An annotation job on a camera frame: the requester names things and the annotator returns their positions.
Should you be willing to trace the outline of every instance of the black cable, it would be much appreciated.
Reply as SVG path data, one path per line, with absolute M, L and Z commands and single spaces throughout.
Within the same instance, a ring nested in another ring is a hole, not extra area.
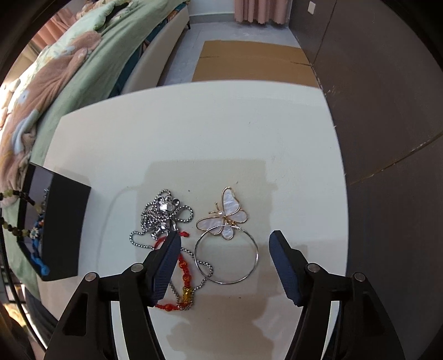
M 31 333 L 32 337 L 34 338 L 35 342 L 39 344 L 39 346 L 42 348 L 44 352 L 46 352 L 45 345 L 40 341 L 39 337 L 34 331 L 34 328 L 31 326 L 31 323 L 29 322 L 29 319 L 27 318 L 25 311 L 23 309 L 22 303 L 20 301 L 19 295 L 17 294 L 16 286 L 14 285 L 14 282 L 12 280 L 11 272 L 9 270 L 9 263 L 8 263 L 8 257 L 6 255 L 6 244 L 4 242 L 4 234 L 3 234 L 3 227 L 0 226 L 0 254 L 3 261 L 4 271 L 6 273 L 6 278 L 8 279 L 9 288 L 11 289 L 12 296 L 14 297 L 14 300 L 16 302 L 17 308 L 20 311 L 20 314 L 23 318 L 23 320 L 26 323 L 27 328 L 29 329 L 29 332 Z

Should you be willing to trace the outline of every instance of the baseboard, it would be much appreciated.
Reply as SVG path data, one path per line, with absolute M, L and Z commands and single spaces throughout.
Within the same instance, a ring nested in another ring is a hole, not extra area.
M 234 13 L 233 12 L 222 12 L 222 13 L 215 13 L 215 14 L 190 15 L 189 21 L 191 24 L 224 23 L 224 22 L 234 21 Z

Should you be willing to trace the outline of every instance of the brown cardboard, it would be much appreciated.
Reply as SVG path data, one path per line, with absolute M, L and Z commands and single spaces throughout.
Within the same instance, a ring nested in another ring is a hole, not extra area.
M 192 81 L 269 80 L 318 87 L 303 50 L 250 41 L 206 41 Z

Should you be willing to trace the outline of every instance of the silver bangle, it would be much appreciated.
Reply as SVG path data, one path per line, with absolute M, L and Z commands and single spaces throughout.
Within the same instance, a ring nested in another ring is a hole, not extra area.
M 239 231 L 244 232 L 244 233 L 245 233 L 246 235 L 248 235 L 248 237 L 251 239 L 251 241 L 252 241 L 252 243 L 254 244 L 255 249 L 256 249 L 255 262 L 254 262 L 254 267 L 252 268 L 252 270 L 251 270 L 250 272 L 248 272 L 248 274 L 247 274 L 246 276 L 242 277 L 241 279 L 238 279 L 238 280 L 236 280 L 236 281 L 231 281 L 231 282 L 217 281 L 217 280 L 214 280 L 214 279 L 211 277 L 211 275 L 206 275 L 206 274 L 203 272 L 203 270 L 200 268 L 200 264 L 199 264 L 199 263 L 197 262 L 197 260 L 196 260 L 196 259 L 197 259 L 197 248 L 198 248 L 198 245 L 199 245 L 200 241 L 203 239 L 203 237 L 204 237 L 208 232 L 210 232 L 211 230 L 214 230 L 214 229 L 216 229 L 216 228 L 218 228 L 218 227 L 225 227 L 225 226 L 230 226 L 230 227 L 232 227 L 232 228 L 234 228 L 234 229 L 236 229 L 236 230 L 239 230 Z M 195 264 L 196 264 L 198 270 L 200 271 L 200 273 L 205 277 L 205 279 L 207 279 L 207 280 L 209 280 L 209 281 L 212 281 L 212 282 L 215 282 L 215 283 L 217 283 L 217 284 L 222 284 L 222 285 L 237 284 L 238 282 L 245 280 L 250 274 L 253 273 L 253 271 L 255 270 L 255 268 L 257 267 L 257 264 L 258 264 L 258 246 L 257 246 L 257 243 L 255 242 L 254 238 L 252 237 L 252 235 L 251 235 L 250 233 L 248 233 L 246 230 L 243 230 L 241 227 L 239 227 L 239 226 L 237 226 L 237 225 L 223 224 L 223 225 L 217 225 L 217 226 L 214 226 L 214 227 L 212 227 L 212 228 L 206 230 L 206 231 L 200 236 L 200 238 L 197 240 L 197 242 L 196 242 L 196 244 L 195 244 L 194 255 L 195 255 L 195 258 L 194 258 L 194 260 L 195 260 Z

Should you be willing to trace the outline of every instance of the white table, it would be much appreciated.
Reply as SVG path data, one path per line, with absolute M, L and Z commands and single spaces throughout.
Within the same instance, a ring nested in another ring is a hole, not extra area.
M 92 187 L 79 277 L 39 283 L 43 304 L 56 317 L 86 273 L 117 274 L 145 258 L 148 252 L 128 236 L 140 229 L 140 213 L 160 189 L 194 209 L 194 221 L 182 226 L 191 234 L 183 245 L 193 249 L 201 234 L 195 221 L 214 210 L 224 187 L 233 187 L 249 213 L 242 226 L 259 244 L 259 266 L 241 283 L 208 283 L 190 311 L 150 310 L 167 359 L 284 358 L 300 309 L 286 298 L 269 256 L 275 229 L 308 261 L 345 273 L 346 187 L 320 89 L 198 82 L 113 98 L 64 116 L 44 166 Z M 138 239 L 152 243 L 149 236 Z M 202 258 L 220 277 L 243 275 L 254 255 L 243 240 L 208 241 Z M 191 272 L 201 278 L 195 268 Z M 173 300 L 169 291 L 167 299 Z M 113 304 L 118 355 L 127 359 L 118 313 Z M 336 313 L 333 307 L 331 322 Z

